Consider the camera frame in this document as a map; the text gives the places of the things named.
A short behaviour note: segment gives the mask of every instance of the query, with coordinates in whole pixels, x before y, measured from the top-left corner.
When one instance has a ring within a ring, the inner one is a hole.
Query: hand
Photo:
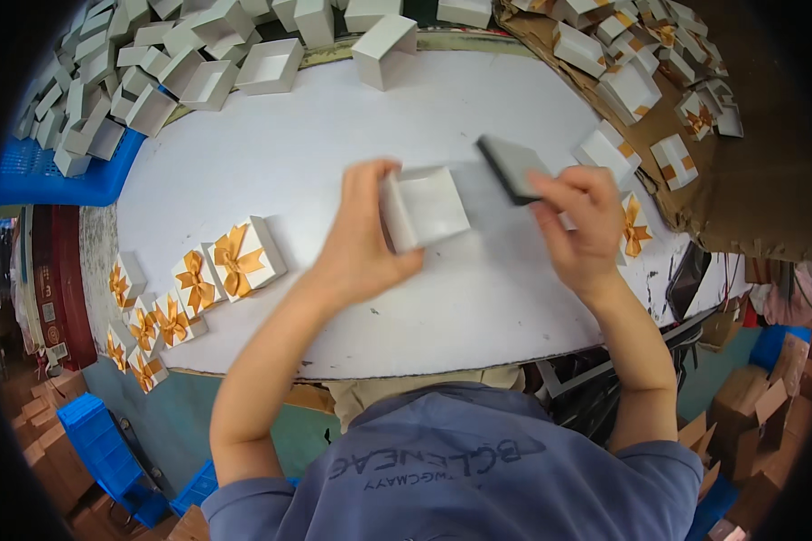
[[[335,311],[376,297],[421,270],[423,248],[392,254],[382,233],[379,181],[394,170],[399,163],[377,159],[352,165],[343,175],[334,224],[303,278]]]
[[[569,167],[557,179],[530,171],[542,196],[530,205],[544,234],[559,279],[584,302],[615,284],[617,250],[623,237],[623,206],[604,167]],[[577,230],[566,231],[558,213],[567,212]]]

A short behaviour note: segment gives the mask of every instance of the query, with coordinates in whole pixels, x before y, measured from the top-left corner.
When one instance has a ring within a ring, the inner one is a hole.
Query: box with bow
[[[121,312],[129,312],[144,292],[147,279],[132,252],[120,252],[108,276],[108,289]]]
[[[138,342],[126,326],[120,321],[108,324],[106,353],[122,373],[129,371],[129,357],[138,350]]]
[[[208,331],[208,324],[201,317],[187,316],[176,289],[157,299],[154,308],[154,317],[157,318],[159,332],[165,347],[171,349],[195,337],[202,336]]]
[[[617,265],[628,266],[652,238],[647,216],[641,211],[641,202],[634,192],[628,192],[623,198],[623,238],[620,239]]]
[[[169,371],[159,358],[148,357],[141,351],[130,357],[130,369],[145,395],[169,376]]]
[[[220,277],[214,272],[214,261],[208,253],[211,246],[213,243],[199,244],[171,270],[177,295],[190,318],[226,298]]]
[[[273,243],[268,226],[259,216],[249,218],[211,246],[214,262],[228,300],[236,302],[286,273],[286,264]]]
[[[138,342],[138,348],[148,356],[162,350],[164,345],[157,316],[154,314],[156,309],[157,296],[152,293],[142,293],[136,299],[136,306],[129,316],[130,332]]]

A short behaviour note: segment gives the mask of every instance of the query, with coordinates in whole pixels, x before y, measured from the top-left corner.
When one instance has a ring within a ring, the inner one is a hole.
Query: cardboard sheet
[[[552,52],[556,22],[521,11],[510,0],[494,6],[501,27],[520,39],[626,138],[643,162],[638,177],[673,231],[688,232],[710,252],[785,261],[812,260],[812,132],[793,77],[764,29],[743,3],[705,0],[698,14],[710,26],[746,127],[746,137],[693,141],[674,113],[682,93],[654,76],[662,97],[637,124],[625,126],[595,94],[595,79]],[[661,180],[650,145],[679,133],[700,175],[671,191]]]

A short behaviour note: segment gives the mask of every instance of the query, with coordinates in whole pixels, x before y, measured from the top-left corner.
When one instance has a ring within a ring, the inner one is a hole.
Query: floor
[[[724,352],[699,351],[699,368],[686,361],[687,381],[678,411],[693,419],[704,411],[727,375],[747,363],[758,329],[742,329]],[[152,464],[162,471],[160,484],[173,498],[210,459],[210,412],[222,381],[218,377],[169,374],[150,395],[144,395],[132,374],[121,374],[114,362],[100,358],[84,370],[90,392],[99,396],[116,417],[125,417]],[[302,477],[330,438],[339,436],[334,416],[294,406],[283,406],[272,429],[274,445],[288,477]]]

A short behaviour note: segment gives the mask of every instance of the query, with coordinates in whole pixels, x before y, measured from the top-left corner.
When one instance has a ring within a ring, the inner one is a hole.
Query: barcode label
[[[54,315],[54,303],[49,302],[47,304],[42,305],[42,317],[45,319],[46,323],[51,323],[54,319],[57,319],[57,316]]]
[[[61,360],[65,356],[69,355],[69,352],[66,351],[66,342],[60,342],[59,344],[55,345],[53,348],[48,348],[49,352],[54,355],[54,358],[57,360]]]

